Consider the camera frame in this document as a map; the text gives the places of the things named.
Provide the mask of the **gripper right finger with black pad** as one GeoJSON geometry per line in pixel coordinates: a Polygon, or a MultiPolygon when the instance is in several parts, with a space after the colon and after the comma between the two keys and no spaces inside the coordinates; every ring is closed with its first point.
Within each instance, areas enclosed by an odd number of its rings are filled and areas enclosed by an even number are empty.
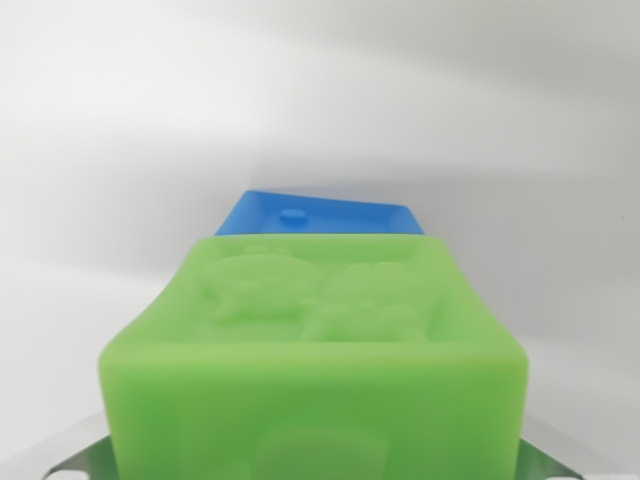
{"type": "Polygon", "coordinates": [[[520,439],[518,480],[582,479],[583,476],[552,456],[520,439]]]}

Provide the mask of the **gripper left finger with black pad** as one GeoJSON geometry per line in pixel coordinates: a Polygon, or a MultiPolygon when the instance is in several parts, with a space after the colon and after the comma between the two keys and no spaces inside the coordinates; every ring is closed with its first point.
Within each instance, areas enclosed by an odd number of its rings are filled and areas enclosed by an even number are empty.
{"type": "Polygon", "coordinates": [[[111,479],[112,443],[109,434],[89,438],[59,437],[54,440],[56,454],[47,479],[111,479]]]}

